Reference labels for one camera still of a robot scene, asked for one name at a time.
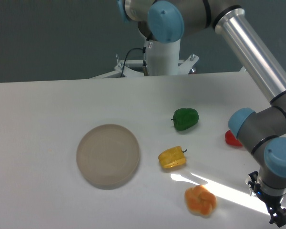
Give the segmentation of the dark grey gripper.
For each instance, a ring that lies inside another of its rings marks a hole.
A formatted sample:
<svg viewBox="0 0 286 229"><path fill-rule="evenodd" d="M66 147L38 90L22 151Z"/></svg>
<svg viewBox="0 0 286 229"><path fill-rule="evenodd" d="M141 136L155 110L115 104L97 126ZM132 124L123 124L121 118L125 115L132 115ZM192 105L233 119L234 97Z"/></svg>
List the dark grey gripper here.
<svg viewBox="0 0 286 229"><path fill-rule="evenodd" d="M248 174L247 185L249 195L253 194L266 204L270 215L270 224L286 224L286 208L281 208L281 203L286 195L286 188L272 188L265 184L257 171Z"/></svg>

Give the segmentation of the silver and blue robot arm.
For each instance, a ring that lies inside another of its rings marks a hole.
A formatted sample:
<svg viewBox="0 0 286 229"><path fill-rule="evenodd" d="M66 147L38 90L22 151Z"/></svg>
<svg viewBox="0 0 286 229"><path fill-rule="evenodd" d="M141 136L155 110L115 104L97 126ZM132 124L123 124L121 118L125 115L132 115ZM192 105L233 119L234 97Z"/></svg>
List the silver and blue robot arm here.
<svg viewBox="0 0 286 229"><path fill-rule="evenodd" d="M169 45L193 32L212 27L221 35L270 103L259 113L243 108L229 119L234 137L260 165L249 174L250 191L265 203L270 224L286 225L286 72L245 18L235 0L120 0L124 21L138 23L146 43L144 75L178 74L179 52Z"/></svg>

